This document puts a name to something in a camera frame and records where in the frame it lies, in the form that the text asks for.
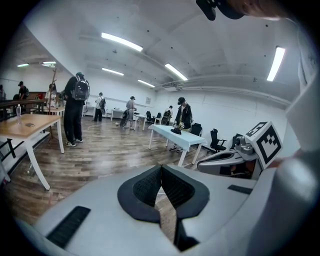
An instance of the white ceiling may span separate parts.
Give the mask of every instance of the white ceiling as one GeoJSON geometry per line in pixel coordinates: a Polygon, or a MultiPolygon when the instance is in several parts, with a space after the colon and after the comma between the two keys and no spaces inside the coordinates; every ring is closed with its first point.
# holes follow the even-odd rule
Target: white ceiling
{"type": "MultiPolygon", "coordinates": [[[[115,70],[158,87],[179,80],[165,68],[170,63],[189,79],[184,88],[237,88],[287,101],[299,93],[297,27],[288,20],[249,16],[232,20],[216,9],[216,20],[209,21],[196,0],[60,0],[55,4],[52,15],[65,45],[89,69],[115,70]],[[143,50],[103,39],[102,32],[143,50]],[[278,74],[269,82],[276,46],[286,52],[278,74]]],[[[17,55],[25,61],[43,57],[32,47],[27,49],[17,55]]]]}

